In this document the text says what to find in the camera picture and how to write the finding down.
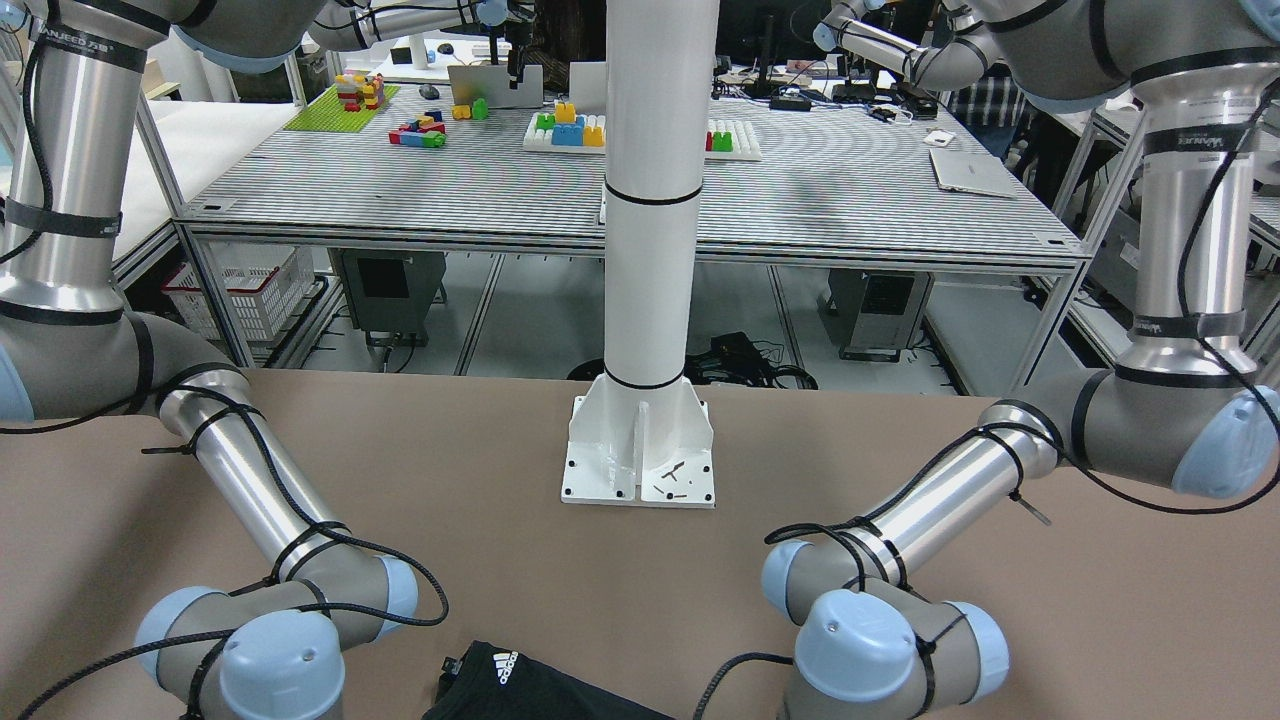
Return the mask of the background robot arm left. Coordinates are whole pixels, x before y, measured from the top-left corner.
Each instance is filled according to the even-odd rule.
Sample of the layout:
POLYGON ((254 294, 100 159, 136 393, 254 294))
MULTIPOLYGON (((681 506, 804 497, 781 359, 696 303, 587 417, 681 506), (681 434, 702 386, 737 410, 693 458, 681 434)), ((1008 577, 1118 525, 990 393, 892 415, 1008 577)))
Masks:
POLYGON ((535 17, 532 1, 408 1, 383 6, 329 1, 306 33, 325 50, 355 53, 434 29, 531 24, 535 17))

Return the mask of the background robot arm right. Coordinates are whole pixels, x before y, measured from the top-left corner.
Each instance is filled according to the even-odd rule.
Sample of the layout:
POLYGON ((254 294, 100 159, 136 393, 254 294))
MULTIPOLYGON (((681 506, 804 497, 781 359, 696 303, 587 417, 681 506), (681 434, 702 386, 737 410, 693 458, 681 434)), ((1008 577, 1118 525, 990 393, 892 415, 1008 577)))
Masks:
POLYGON ((813 42, 826 53, 838 49, 892 70, 925 91, 954 91, 974 85, 1004 58, 987 24, 965 1, 943 1, 943 19, 952 31, 942 47, 924 46, 863 20, 884 1, 832 1, 815 26, 813 42))

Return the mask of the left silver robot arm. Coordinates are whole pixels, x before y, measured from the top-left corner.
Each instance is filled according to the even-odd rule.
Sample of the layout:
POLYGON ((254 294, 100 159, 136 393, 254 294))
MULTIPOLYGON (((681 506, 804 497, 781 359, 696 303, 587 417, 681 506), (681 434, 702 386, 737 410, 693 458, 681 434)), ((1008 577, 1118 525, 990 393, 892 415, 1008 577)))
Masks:
POLYGON ((1111 370, 1024 386, 877 507, 765 538, 796 626, 781 719, 916 719, 1001 687, 996 621, 909 575, 1062 465, 1219 498, 1277 484, 1277 393, 1240 346, 1256 128, 1277 94, 1275 1, 973 1, 1027 97, 1075 111, 1130 90, 1146 182, 1132 345, 1111 370))

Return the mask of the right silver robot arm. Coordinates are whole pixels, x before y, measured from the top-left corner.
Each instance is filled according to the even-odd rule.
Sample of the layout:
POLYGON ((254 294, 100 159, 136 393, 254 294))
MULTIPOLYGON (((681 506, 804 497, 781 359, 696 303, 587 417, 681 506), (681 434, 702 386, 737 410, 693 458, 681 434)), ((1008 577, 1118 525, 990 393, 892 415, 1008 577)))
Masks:
POLYGON ((228 65, 278 67, 337 1, 31 1, 26 133, 3 228, 3 419, 155 416, 211 477, 271 579, 157 603, 133 655, 189 717, 338 719, 343 653, 417 624, 420 562, 332 520, 201 336, 125 310, 113 288, 128 146, 148 50, 177 29, 228 65))

